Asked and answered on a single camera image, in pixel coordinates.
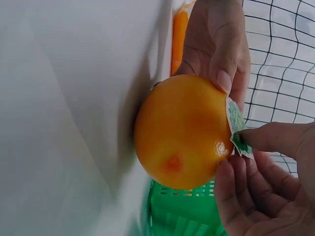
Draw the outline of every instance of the wire grid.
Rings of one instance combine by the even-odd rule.
[[[315,121],[315,1],[243,0],[243,9],[252,60],[247,126]],[[272,157],[298,177],[293,159]]]

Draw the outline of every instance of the green basket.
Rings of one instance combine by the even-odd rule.
[[[214,198],[214,181],[176,190],[153,181],[149,195],[154,236],[226,236]]]

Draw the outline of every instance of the orange fruit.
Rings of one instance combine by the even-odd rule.
[[[158,183],[192,189],[211,181],[218,162],[233,150],[226,94],[194,75],[156,85],[135,121],[138,159]]]

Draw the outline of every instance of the green sticker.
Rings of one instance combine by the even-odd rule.
[[[235,145],[240,155],[253,159],[252,148],[242,141],[238,133],[246,129],[243,114],[237,104],[229,97],[226,98],[226,116],[232,133],[231,142]]]

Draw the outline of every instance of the hand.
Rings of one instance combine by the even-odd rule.
[[[239,0],[197,0],[186,30],[183,60],[175,75],[209,78],[243,110],[250,66]]]
[[[295,159],[299,179],[260,151],[256,163],[240,156],[220,163],[215,198],[228,235],[315,235],[315,123],[270,123],[241,136],[255,149]]]

